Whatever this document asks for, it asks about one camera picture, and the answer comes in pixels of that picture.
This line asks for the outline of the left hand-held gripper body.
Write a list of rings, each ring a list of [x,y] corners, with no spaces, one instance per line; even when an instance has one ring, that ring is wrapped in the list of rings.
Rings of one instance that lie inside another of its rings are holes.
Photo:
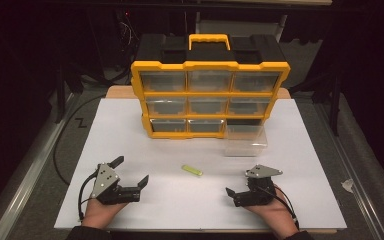
[[[120,178],[108,164],[100,164],[91,197],[104,205],[139,202],[142,188],[122,187]]]

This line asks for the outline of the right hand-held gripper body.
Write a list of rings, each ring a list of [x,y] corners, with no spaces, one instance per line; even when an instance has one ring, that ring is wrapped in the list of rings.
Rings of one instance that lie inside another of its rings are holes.
[[[236,207],[267,205],[276,196],[276,190],[272,181],[273,176],[282,175],[278,169],[261,164],[245,171],[247,178],[246,192],[233,193],[233,202]]]

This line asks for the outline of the light green plastic stick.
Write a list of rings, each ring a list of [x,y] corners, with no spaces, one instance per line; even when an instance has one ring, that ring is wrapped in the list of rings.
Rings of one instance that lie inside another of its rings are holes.
[[[187,171],[187,172],[189,172],[191,174],[197,175],[197,176],[202,176],[203,175],[202,171],[200,171],[200,170],[198,170],[198,169],[196,169],[194,167],[191,167],[189,165],[182,165],[181,169],[184,170],[184,171]]]

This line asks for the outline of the clear plastic drawer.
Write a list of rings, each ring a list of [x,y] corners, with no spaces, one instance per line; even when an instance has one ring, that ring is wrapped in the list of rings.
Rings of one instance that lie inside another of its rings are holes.
[[[224,153],[229,157],[255,157],[268,146],[265,129],[260,125],[228,125]]]

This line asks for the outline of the yellow black drawer organizer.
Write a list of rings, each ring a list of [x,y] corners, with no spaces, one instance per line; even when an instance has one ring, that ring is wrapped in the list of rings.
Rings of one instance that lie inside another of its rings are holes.
[[[288,78],[290,65],[280,50],[278,42],[271,35],[248,37],[232,37],[226,34],[191,34],[187,37],[169,37],[161,34],[144,35],[131,65],[131,84],[134,94],[140,101],[142,124],[149,137],[170,139],[225,137],[225,133],[207,135],[153,132],[149,117],[143,114],[146,106],[139,76],[141,72],[196,70],[278,72],[280,78],[274,90],[274,101],[269,105],[266,121],[280,95],[282,83]]]

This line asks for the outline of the person's right hand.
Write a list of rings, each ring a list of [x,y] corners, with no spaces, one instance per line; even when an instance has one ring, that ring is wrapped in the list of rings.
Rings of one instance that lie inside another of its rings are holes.
[[[259,216],[270,228],[277,240],[285,240],[298,233],[299,230],[288,208],[284,205],[286,199],[283,193],[277,189],[276,194],[277,199],[273,199],[271,203],[247,206],[246,209]]]

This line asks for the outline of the person's left hand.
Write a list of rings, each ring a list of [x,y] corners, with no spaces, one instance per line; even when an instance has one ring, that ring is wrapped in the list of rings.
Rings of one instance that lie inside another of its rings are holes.
[[[84,227],[104,230],[126,206],[127,203],[104,205],[97,199],[91,199],[87,203],[86,212],[81,225]]]

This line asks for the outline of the grid of clear drawers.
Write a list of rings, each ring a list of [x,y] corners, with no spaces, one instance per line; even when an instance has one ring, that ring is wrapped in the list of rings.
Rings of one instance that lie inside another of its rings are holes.
[[[274,71],[148,71],[139,74],[153,132],[249,132],[264,123],[280,74]]]

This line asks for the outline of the black metal stand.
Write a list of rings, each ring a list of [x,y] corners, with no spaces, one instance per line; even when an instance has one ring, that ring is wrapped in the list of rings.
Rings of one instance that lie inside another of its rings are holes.
[[[56,123],[60,123],[66,112],[66,88],[72,93],[80,94],[83,92],[80,72],[74,63],[61,64],[56,70],[56,99],[57,117]]]
[[[341,93],[341,73],[337,70],[329,70],[318,78],[316,90],[312,96],[314,103],[330,103],[329,127],[335,136],[338,135],[339,100]]]

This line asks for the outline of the aluminium rail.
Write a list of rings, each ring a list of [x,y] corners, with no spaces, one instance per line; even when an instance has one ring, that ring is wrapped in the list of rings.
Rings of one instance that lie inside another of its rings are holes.
[[[63,100],[65,112],[59,122],[56,121],[57,110],[51,111],[50,117],[45,121],[20,165],[3,189],[0,195],[0,240],[6,240],[9,237],[21,216],[50,158],[56,140],[67,123],[68,115],[74,111],[79,98],[79,94],[70,93]]]
[[[329,108],[315,104],[315,111],[329,135],[345,179],[352,180],[352,195],[373,240],[384,240],[384,170],[347,103],[339,113],[338,134],[329,126]]]

